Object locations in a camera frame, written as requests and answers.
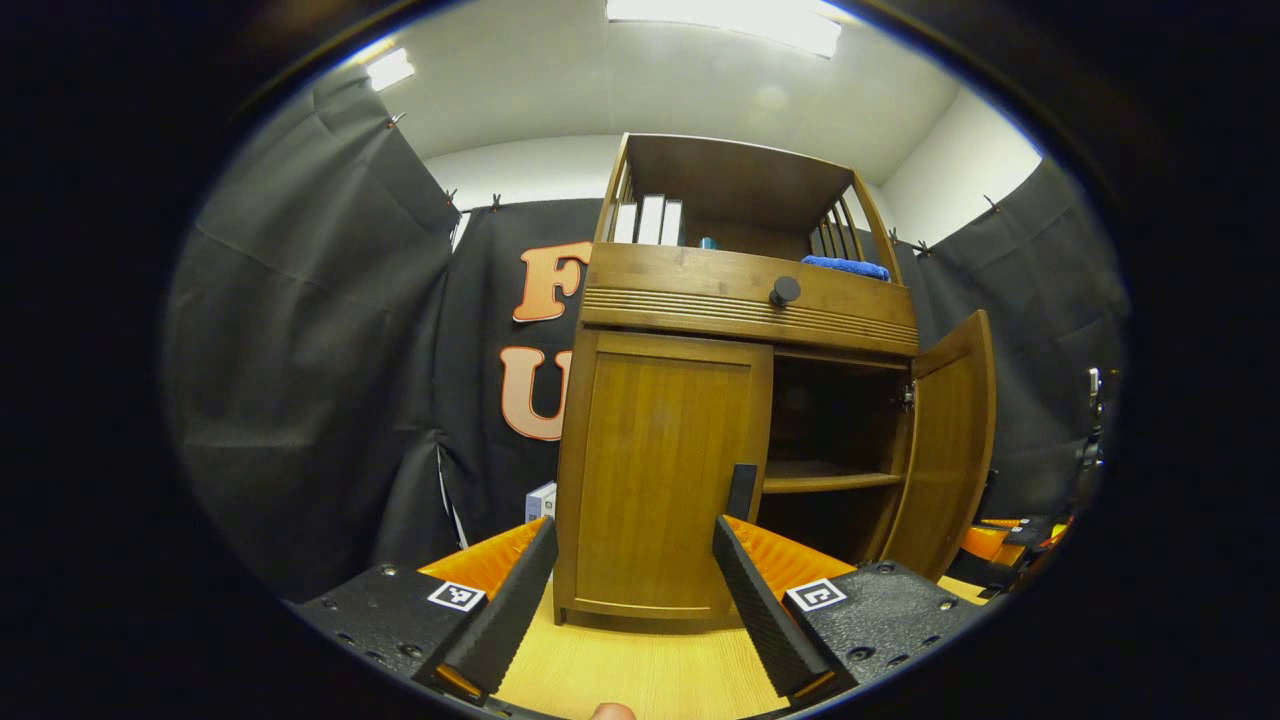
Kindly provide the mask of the wooden double-door shoe cabinet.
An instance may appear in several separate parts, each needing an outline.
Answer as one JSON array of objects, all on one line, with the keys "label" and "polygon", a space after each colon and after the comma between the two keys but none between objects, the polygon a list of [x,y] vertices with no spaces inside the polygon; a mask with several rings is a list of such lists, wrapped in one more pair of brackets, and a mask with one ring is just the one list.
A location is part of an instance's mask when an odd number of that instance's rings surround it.
[{"label": "wooden double-door shoe cabinet", "polygon": [[[662,193],[684,202],[678,247],[611,242],[618,202]],[[896,270],[876,281],[803,264],[863,259],[861,208],[876,249],[879,214],[850,168],[750,143],[627,133],[605,187],[581,288],[580,329],[634,331],[768,345],[774,351],[771,433],[754,519],[736,469],[728,512],[824,541],[858,561],[879,547],[911,439],[893,400],[920,351]],[[717,250],[698,247],[703,236]],[[780,275],[801,295],[768,296]]]}]

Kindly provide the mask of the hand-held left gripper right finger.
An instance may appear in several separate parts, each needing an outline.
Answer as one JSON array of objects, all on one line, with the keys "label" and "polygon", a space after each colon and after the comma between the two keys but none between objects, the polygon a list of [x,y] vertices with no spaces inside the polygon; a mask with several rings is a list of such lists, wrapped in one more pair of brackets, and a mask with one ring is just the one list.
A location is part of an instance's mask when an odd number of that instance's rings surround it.
[{"label": "hand-held left gripper right finger", "polygon": [[893,560],[855,566],[730,515],[712,553],[778,697],[809,708],[886,682],[986,619]]}]

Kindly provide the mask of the black backdrop cloth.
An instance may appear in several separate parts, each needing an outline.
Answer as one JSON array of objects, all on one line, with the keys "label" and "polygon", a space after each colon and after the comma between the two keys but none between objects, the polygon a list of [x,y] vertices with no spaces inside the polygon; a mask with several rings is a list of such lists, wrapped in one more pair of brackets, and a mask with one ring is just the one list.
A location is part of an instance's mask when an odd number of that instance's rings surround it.
[{"label": "black backdrop cloth", "polygon": [[[524,523],[557,475],[577,293],[618,138],[524,142],[497,211],[460,209],[365,73],[310,85],[241,149],[192,224],[163,378],[189,487],[244,564],[302,603],[381,561],[426,564]],[[899,250],[932,343],[982,307],[1001,393],[983,505],[1053,512],[1085,430],[1088,366],[1124,366],[1112,245],[1041,161],[932,258]]]}]

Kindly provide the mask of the blue folded cloth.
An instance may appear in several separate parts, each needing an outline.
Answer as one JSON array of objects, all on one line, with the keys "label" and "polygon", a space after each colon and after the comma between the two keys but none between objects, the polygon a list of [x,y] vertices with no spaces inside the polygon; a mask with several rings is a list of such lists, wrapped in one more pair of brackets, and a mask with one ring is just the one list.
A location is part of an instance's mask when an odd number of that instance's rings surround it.
[{"label": "blue folded cloth", "polygon": [[874,263],[851,260],[845,258],[823,258],[817,255],[808,255],[801,260],[801,263],[812,266],[820,266],[831,270],[872,278],[876,281],[884,281],[884,282],[891,281],[888,269]]}]

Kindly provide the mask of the large ceiling light panel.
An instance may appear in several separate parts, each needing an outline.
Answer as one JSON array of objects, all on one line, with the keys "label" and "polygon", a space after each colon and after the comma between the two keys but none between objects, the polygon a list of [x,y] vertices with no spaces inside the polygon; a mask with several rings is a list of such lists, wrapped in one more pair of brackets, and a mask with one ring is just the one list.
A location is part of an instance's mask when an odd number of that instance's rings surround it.
[{"label": "large ceiling light panel", "polygon": [[822,0],[605,0],[609,22],[695,26],[831,59],[844,22]]}]

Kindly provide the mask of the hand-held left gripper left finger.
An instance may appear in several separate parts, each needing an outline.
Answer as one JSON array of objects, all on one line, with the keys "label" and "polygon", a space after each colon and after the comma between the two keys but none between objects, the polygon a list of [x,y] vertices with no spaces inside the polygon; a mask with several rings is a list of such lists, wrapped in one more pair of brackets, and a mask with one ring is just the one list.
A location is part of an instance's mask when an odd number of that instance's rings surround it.
[{"label": "hand-held left gripper left finger", "polygon": [[506,679],[558,552],[554,519],[535,518],[426,566],[378,564],[291,610],[380,669],[483,706]]}]

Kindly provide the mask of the small ceiling light panel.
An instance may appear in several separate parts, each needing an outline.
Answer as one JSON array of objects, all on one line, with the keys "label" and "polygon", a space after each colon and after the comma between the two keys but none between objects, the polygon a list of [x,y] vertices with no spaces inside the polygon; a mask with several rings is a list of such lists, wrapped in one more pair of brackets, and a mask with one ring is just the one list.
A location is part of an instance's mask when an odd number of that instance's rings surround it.
[{"label": "small ceiling light panel", "polygon": [[410,61],[404,47],[396,47],[364,64],[370,87],[381,92],[415,76],[416,69]]}]

